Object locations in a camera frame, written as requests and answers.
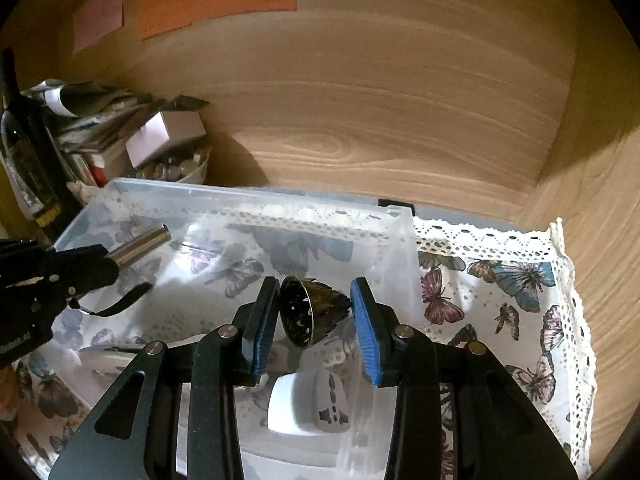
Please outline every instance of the pink paper note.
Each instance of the pink paper note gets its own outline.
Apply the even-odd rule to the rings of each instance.
[[[122,0],[87,0],[74,14],[74,54],[122,27]]]

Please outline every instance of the wine bottle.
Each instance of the wine bottle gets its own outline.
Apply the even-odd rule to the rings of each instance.
[[[40,107],[20,94],[10,48],[0,53],[0,81],[4,97],[0,137],[10,177],[21,180],[18,188],[24,190],[34,220],[54,242],[81,207],[66,188],[66,176],[47,135]]]

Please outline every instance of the plastic storage box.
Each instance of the plastic storage box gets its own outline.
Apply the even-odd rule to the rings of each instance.
[[[117,316],[84,316],[78,328],[63,313],[54,325],[54,344],[78,350],[105,342],[172,342],[205,333],[229,322],[239,305],[253,301],[263,277],[282,279],[288,274],[316,278],[347,295],[351,280],[364,276],[376,300],[393,306],[401,322],[419,326],[424,321],[414,226],[407,208],[116,179],[68,227],[56,248],[100,243],[111,249],[160,222],[169,227],[172,242],[81,303],[102,310],[143,280],[155,282],[154,289]],[[302,437],[271,433],[266,410],[274,380],[315,367],[329,368],[342,378],[350,429]],[[286,341],[278,322],[267,374],[263,387],[236,390],[245,478],[384,476],[396,392],[364,379],[351,319],[305,351]],[[93,382],[87,377],[61,375],[91,407],[113,377],[98,374]],[[182,437],[186,406],[180,413]],[[178,443],[178,469],[184,472],[180,446],[184,438]]]

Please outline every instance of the pink box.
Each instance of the pink box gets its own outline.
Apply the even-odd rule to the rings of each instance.
[[[167,150],[206,134],[198,112],[158,112],[127,141],[134,168]]]

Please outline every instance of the metal screw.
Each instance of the metal screw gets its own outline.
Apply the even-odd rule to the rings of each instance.
[[[412,335],[414,335],[414,329],[409,325],[398,325],[394,330],[396,335],[402,339],[409,339]]]
[[[218,335],[220,337],[229,338],[236,337],[238,334],[238,327],[234,325],[223,325],[218,329]]]
[[[145,346],[145,352],[149,355],[157,355],[164,350],[164,343],[162,341],[152,341]]]
[[[484,346],[479,341],[472,341],[466,347],[469,348],[469,351],[475,355],[484,355],[484,353],[486,352],[486,346]]]

